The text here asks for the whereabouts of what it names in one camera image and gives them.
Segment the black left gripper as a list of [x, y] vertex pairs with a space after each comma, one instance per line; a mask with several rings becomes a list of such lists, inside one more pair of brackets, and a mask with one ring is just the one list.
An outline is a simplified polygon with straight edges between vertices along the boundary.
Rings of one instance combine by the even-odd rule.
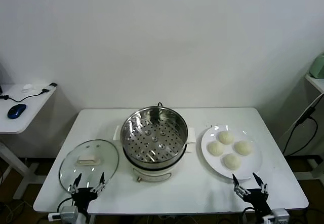
[[73, 184], [69, 185], [68, 192], [72, 193], [71, 197], [74, 205], [77, 207], [79, 213], [87, 213], [89, 203], [98, 198], [98, 194], [105, 188], [105, 177], [102, 172], [99, 183], [93, 188], [80, 188], [78, 189], [79, 182], [82, 178], [80, 173], [74, 180]]

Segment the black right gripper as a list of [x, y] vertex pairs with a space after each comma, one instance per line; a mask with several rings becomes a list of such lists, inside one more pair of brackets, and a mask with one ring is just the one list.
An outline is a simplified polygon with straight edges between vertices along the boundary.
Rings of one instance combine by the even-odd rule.
[[253, 177], [257, 182], [260, 189], [245, 189], [242, 187], [236, 176], [232, 174], [233, 184], [234, 184], [234, 192], [239, 197], [246, 197], [248, 203], [252, 204], [254, 211], [257, 215], [269, 215], [270, 207], [267, 204], [268, 199], [268, 185], [263, 182], [263, 180], [253, 172]]

